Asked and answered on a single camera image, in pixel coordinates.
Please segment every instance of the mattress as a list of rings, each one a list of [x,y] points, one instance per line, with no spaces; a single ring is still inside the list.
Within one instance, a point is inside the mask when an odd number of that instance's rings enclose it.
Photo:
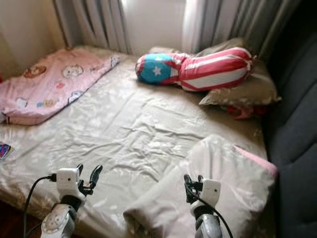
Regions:
[[[87,49],[101,57],[113,54]],[[82,163],[81,178],[87,180],[102,164],[94,194],[79,209],[76,233],[84,238],[128,238],[134,235],[123,211],[201,139],[219,134],[266,157],[259,121],[238,121],[223,111],[201,107],[200,93],[138,82],[137,58],[119,56],[119,65],[43,124],[0,127],[0,141],[15,148],[12,156],[0,161],[2,201],[23,209],[37,178]],[[56,184],[42,181],[29,212],[42,219],[58,201]]]

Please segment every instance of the white sheer curtain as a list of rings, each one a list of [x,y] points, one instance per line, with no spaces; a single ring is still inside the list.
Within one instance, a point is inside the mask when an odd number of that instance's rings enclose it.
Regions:
[[[301,0],[186,0],[182,50],[195,53],[243,37],[266,58]]]
[[[66,43],[130,52],[121,0],[55,0]]]

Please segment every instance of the wall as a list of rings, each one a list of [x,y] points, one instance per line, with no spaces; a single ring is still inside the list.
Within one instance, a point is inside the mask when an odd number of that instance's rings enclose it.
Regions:
[[[134,55],[153,46],[181,49],[186,0],[122,0]]]
[[[47,0],[0,0],[1,57],[15,61],[9,65],[26,69],[62,46],[60,36],[54,34],[54,19],[52,4]],[[15,67],[9,65],[0,65],[2,74],[14,74]]]

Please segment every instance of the wire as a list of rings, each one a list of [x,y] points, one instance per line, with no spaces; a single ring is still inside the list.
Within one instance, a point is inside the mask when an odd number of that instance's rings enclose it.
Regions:
[[[186,183],[185,183],[185,187],[186,187],[186,190],[187,190],[192,196],[194,196],[195,198],[197,198],[197,200],[201,201],[201,202],[202,202],[203,204],[205,204],[206,206],[210,207],[210,208],[212,209],[212,211],[215,212],[215,213],[220,217],[220,219],[221,219],[222,222],[224,223],[224,225],[225,225],[225,227],[226,227],[226,229],[227,229],[227,231],[228,231],[228,233],[229,233],[230,238],[233,238],[233,235],[232,235],[232,233],[231,233],[231,230],[230,230],[228,224],[226,223],[226,221],[224,220],[224,218],[222,217],[222,215],[221,215],[214,207],[210,206],[208,203],[206,203],[206,202],[205,202],[204,200],[202,200],[200,197],[196,196],[196,195],[192,192],[192,190],[190,189],[190,187],[188,187],[188,185],[187,185]]]
[[[36,184],[37,184],[39,181],[41,181],[41,180],[43,180],[43,179],[50,179],[50,178],[51,178],[51,176],[41,177],[41,178],[37,179],[37,180],[34,182],[34,184],[32,185],[32,187],[31,187],[31,190],[30,190],[30,192],[29,192],[28,198],[27,198],[26,203],[25,203],[24,213],[23,213],[23,237],[24,237],[24,238],[27,238],[27,236],[26,236],[26,219],[27,219],[28,206],[29,206],[29,202],[30,202],[30,199],[31,199],[31,195],[32,195],[32,193],[33,193],[33,190],[34,190]]]
[[[29,230],[28,233],[25,235],[25,238],[27,238],[29,235],[31,235],[37,227],[41,226],[41,224],[42,224],[42,222],[38,223],[35,227],[33,227],[31,230]]]

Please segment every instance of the pink blanket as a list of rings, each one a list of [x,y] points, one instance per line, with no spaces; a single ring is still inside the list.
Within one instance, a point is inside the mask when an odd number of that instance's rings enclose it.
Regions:
[[[62,49],[22,76],[0,84],[0,112],[8,123],[35,125],[71,104],[118,63],[84,49]]]

